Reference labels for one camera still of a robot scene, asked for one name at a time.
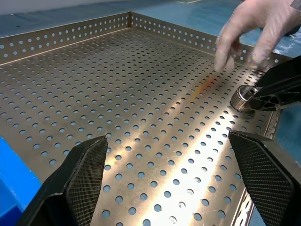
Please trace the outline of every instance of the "blue object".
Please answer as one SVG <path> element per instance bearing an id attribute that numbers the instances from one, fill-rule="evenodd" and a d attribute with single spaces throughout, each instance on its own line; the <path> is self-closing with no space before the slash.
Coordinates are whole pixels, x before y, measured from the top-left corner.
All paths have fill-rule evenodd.
<path id="1" fill-rule="evenodd" d="M 15 225 L 41 182 L 0 137 L 0 225 Z"/>

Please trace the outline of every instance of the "latex glove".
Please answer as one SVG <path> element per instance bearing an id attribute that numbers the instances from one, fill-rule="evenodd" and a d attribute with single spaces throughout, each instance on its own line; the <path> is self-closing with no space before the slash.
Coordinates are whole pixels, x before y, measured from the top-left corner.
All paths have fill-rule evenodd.
<path id="1" fill-rule="evenodd" d="M 218 38 L 214 68 L 233 70 L 234 54 L 240 52 L 239 38 L 242 34 L 263 29 L 251 57 L 251 62 L 260 64 L 267 59 L 279 39 L 301 23 L 301 13 L 290 7 L 293 0 L 245 0 L 233 12 Z"/>

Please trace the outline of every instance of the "blue floor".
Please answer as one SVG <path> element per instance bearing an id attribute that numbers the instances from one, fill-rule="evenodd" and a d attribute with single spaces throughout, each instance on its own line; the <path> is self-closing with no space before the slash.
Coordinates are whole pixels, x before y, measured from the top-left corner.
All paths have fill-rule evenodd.
<path id="1" fill-rule="evenodd" d="M 5 21 L 5 23 L 0 23 L 0 37 L 128 11 L 218 35 L 239 3 L 240 0 L 201 0 L 190 4 L 171 0 L 134 0 L 16 14 L 13 16 L 2 15 L 0 16 L 0 21 Z M 253 46 L 260 33 L 261 30 L 256 30 L 244 34 L 241 42 Z M 293 37 L 283 37 L 274 52 L 289 57 L 298 56 L 301 53 L 301 30 Z M 301 162 L 299 149 L 301 146 L 300 115 L 301 105 L 285 109 L 276 134 L 276 141 L 298 162 Z M 250 225 L 265 225 L 256 210 Z"/>

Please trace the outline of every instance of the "hand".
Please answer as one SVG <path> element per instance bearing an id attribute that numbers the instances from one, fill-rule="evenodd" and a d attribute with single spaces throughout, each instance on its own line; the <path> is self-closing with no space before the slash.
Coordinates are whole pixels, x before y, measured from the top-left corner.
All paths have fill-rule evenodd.
<path id="1" fill-rule="evenodd" d="M 280 38 L 301 23 L 301 13 L 290 7 L 293 0 L 245 0 L 233 12 L 218 38 L 214 68 L 233 70 L 234 54 L 240 52 L 239 38 L 258 27 L 263 31 L 256 42 L 251 62 L 267 59 Z"/>

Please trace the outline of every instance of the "perforated metal sheet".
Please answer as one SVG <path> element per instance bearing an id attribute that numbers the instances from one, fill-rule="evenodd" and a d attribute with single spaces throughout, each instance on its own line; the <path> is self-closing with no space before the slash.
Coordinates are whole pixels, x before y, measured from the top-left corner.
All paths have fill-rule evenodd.
<path id="1" fill-rule="evenodd" d="M 230 225 L 244 191 L 230 129 L 270 113 L 229 106 L 257 77 L 126 29 L 0 68 L 1 134 L 44 181 L 78 142 L 107 134 L 91 225 Z"/>

